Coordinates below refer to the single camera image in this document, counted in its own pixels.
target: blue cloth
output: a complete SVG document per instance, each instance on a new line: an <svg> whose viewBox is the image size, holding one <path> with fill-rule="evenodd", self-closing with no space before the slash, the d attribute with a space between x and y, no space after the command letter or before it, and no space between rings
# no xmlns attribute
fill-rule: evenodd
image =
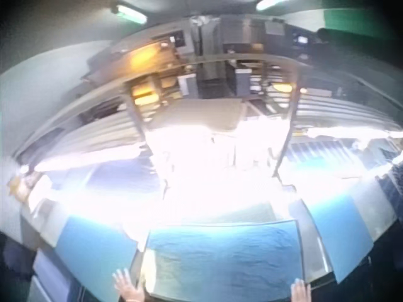
<svg viewBox="0 0 403 302"><path fill-rule="evenodd" d="M55 251L77 280L102 302L117 302L112 273L132 265L137 244L124 233L71 217Z"/></svg>
<svg viewBox="0 0 403 302"><path fill-rule="evenodd" d="M180 301L258 302L290 295L303 278L295 221L257 225L171 226L151 231L156 286Z"/></svg>
<svg viewBox="0 0 403 302"><path fill-rule="evenodd" d="M352 197L347 194L340 193L315 201L304 195L302 198L322 237L336 281L341 282L373 247L365 222Z"/></svg>

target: ceiling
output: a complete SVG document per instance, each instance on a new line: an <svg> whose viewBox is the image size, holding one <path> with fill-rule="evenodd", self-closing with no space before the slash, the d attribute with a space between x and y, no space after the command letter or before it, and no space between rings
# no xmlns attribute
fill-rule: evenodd
<svg viewBox="0 0 403 302"><path fill-rule="evenodd" d="M146 26L208 13L256 13L257 0L126 0L149 21ZM319 8L322 0L292 0L265 14ZM68 45L116 41L142 28L110 11L112 0L2 0L0 73L42 52Z"/></svg>

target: wall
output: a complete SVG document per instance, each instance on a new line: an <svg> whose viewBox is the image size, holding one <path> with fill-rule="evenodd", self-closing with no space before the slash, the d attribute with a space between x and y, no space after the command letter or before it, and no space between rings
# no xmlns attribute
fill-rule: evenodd
<svg viewBox="0 0 403 302"><path fill-rule="evenodd" d="M22 243L20 204L7 182L18 170L14 150L69 101L63 95L80 84L86 61L110 44L88 42L41 53L0 75L2 112L0 231Z"/></svg>

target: green panel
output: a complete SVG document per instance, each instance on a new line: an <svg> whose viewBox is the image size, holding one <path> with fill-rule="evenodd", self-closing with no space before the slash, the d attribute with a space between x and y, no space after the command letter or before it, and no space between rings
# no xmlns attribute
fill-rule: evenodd
<svg viewBox="0 0 403 302"><path fill-rule="evenodd" d="M389 39L394 35L382 17L372 9L326 9L326 28Z"/></svg>

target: hand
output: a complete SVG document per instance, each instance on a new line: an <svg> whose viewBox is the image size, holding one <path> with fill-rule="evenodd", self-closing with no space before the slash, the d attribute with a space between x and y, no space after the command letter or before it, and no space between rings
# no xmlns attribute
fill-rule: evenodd
<svg viewBox="0 0 403 302"><path fill-rule="evenodd" d="M143 285L139 282L136 288L132 283L127 269L125 269L124 275L122 271L118 269L112 276L115 279L115 288L126 302L144 302L145 293Z"/></svg>
<svg viewBox="0 0 403 302"><path fill-rule="evenodd" d="M312 302L310 284L306 288L304 280L296 279L291 285L291 302Z"/></svg>

